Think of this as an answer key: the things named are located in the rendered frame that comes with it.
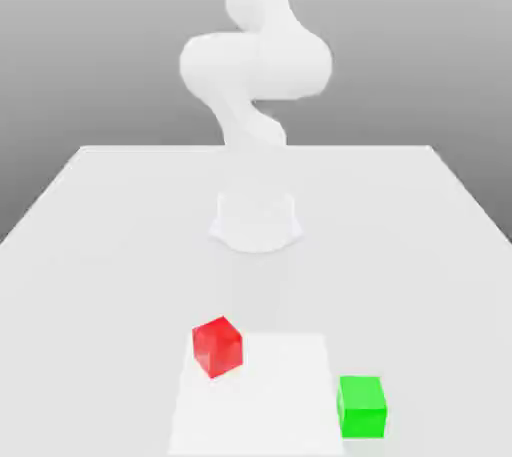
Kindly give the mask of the small red cube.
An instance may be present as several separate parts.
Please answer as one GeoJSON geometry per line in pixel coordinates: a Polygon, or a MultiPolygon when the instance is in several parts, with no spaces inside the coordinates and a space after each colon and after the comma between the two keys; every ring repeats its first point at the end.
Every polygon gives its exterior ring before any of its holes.
{"type": "Polygon", "coordinates": [[[210,379],[243,364],[241,333],[224,316],[192,329],[193,355],[210,379]]]}

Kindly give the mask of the small green cube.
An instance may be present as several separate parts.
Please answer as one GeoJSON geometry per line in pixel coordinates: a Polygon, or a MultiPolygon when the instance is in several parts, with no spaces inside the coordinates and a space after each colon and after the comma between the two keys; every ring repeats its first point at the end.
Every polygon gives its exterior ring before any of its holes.
{"type": "Polygon", "coordinates": [[[379,377],[340,376],[336,405],[343,438],[384,437],[388,406],[379,377]]]}

